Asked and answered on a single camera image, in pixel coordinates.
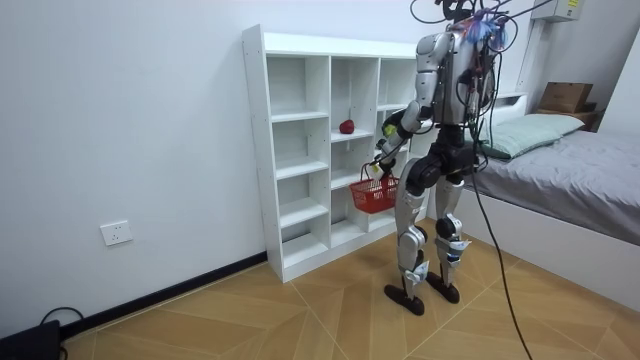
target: white wall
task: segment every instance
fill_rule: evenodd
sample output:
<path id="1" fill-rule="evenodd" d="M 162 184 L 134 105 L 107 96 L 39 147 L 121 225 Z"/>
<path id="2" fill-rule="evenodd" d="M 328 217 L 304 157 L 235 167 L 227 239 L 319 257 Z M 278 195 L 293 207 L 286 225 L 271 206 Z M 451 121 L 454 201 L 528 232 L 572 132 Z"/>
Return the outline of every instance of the white wall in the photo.
<path id="1" fill-rule="evenodd" d="M 411 43 L 443 29 L 405 1 L 0 2 L 0 337 L 264 250 L 240 40 L 257 23 Z M 121 219 L 135 240 L 107 249 L 99 226 Z"/>
<path id="2" fill-rule="evenodd" d="M 599 132 L 606 134 L 640 135 L 640 115 L 638 113 L 638 81 L 640 81 L 640 35 L 629 53 L 609 109 L 602 119 Z"/>
<path id="3" fill-rule="evenodd" d="M 548 82 L 594 84 L 588 101 L 607 107 L 640 27 L 640 1 L 582 0 L 580 20 L 548 24 L 548 57 L 532 94 L 534 106 Z"/>

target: robot leg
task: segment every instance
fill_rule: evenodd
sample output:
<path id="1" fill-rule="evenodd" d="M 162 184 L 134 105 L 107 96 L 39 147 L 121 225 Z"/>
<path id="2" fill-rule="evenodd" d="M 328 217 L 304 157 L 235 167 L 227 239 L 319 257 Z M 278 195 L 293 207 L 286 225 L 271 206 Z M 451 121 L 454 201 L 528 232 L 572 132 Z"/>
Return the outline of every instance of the robot leg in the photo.
<path id="1" fill-rule="evenodd" d="M 416 296 L 415 286 L 426 279 L 429 263 L 423 262 L 422 251 L 427 241 L 427 234 L 424 229 L 415 225 L 415 220 L 424 201 L 424 193 L 415 196 L 405 191 L 407 177 L 416 162 L 416 159 L 409 161 L 402 172 L 396 192 L 398 268 L 403 288 L 387 285 L 384 292 L 391 300 L 420 316 L 424 314 L 424 303 Z"/>
<path id="2" fill-rule="evenodd" d="M 462 253 L 471 243 L 460 238 L 462 222 L 453 216 L 463 187 L 464 180 L 460 175 L 442 177 L 436 185 L 438 236 L 435 243 L 440 260 L 440 275 L 432 272 L 427 275 L 427 282 L 453 304 L 460 302 L 460 293 L 453 285 L 453 275 L 460 265 Z"/>

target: light green pillow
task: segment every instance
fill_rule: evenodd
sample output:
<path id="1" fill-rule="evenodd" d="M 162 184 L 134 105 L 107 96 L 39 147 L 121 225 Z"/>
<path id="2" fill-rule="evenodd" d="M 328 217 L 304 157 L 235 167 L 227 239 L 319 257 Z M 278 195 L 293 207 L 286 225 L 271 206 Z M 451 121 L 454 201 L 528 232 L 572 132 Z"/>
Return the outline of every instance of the light green pillow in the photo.
<path id="1" fill-rule="evenodd" d="M 510 120 L 509 122 L 516 121 L 529 122 L 537 126 L 553 130 L 560 135 L 567 135 L 584 126 L 582 121 L 568 115 L 531 114 Z"/>
<path id="2" fill-rule="evenodd" d="M 513 159 L 537 147 L 549 145 L 562 138 L 556 130 L 534 121 L 508 121 L 493 127 L 491 140 L 482 145 L 484 152 L 498 159 Z"/>

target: parquet floor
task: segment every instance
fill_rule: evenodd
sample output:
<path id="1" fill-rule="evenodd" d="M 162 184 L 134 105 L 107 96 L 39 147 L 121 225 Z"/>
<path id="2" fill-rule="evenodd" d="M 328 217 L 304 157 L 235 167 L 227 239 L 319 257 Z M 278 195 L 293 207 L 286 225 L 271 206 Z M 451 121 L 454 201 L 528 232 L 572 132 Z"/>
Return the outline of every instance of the parquet floor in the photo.
<path id="1" fill-rule="evenodd" d="M 422 225 L 433 239 L 433 223 Z M 394 236 L 286 284 L 257 266 L 71 339 L 69 359 L 526 359 L 493 247 L 474 241 L 465 252 L 460 304 L 422 284 L 427 310 L 416 317 L 382 292 L 399 285 Z M 535 359 L 640 359 L 640 314 L 514 256 L 505 261 Z"/>

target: red basket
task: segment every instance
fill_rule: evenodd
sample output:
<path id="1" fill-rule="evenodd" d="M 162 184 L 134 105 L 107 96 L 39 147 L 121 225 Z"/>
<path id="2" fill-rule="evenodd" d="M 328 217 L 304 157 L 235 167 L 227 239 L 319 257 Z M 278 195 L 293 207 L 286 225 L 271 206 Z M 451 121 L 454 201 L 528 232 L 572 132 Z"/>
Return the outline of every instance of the red basket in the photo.
<path id="1" fill-rule="evenodd" d="M 391 209 L 396 203 L 398 178 L 389 176 L 383 180 L 361 180 L 349 185 L 356 208 L 367 214 Z"/>

